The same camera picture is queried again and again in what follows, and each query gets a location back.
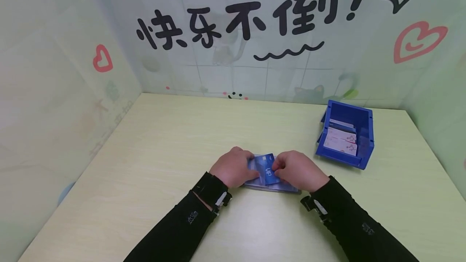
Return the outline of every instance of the cartoon cat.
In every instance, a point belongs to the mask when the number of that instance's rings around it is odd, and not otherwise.
[[[324,95],[324,87],[323,85],[319,85],[314,89],[304,89],[300,87],[295,87],[294,92],[295,95],[292,99],[293,102],[296,103],[309,103],[309,104],[327,104],[328,100],[337,100],[340,101],[342,99],[352,99],[358,95],[358,87],[359,84],[359,76],[356,73],[344,73],[338,77],[339,81],[343,81],[346,79],[350,79],[352,81],[351,88],[346,91],[342,96],[330,96],[330,97],[323,97]]]

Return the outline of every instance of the hand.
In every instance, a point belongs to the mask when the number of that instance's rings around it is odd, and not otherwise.
[[[233,147],[218,158],[209,173],[217,176],[228,188],[240,187],[246,181],[259,177],[258,171],[248,169],[248,160],[252,158],[254,154],[251,152]]]
[[[280,153],[273,162],[272,170],[275,171],[275,176],[310,193],[330,180],[312,160],[297,151]]]

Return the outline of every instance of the person's left hand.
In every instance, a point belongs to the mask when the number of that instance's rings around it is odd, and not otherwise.
[[[233,147],[218,158],[209,173],[217,176],[228,188],[240,187],[246,181],[259,177],[258,171],[248,169],[248,160],[252,158],[254,154],[251,152]]]

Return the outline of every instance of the light wooden table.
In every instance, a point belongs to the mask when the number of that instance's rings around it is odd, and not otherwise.
[[[295,149],[420,261],[466,261],[466,203],[405,111],[374,109],[360,171],[313,156],[325,106],[142,94],[21,262],[123,261],[232,146]],[[236,189],[192,261],[346,261],[301,196]]]

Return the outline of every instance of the person's right hand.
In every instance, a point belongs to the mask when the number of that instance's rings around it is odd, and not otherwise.
[[[275,176],[310,193],[330,180],[312,160],[298,151],[280,153],[273,162],[272,170]]]

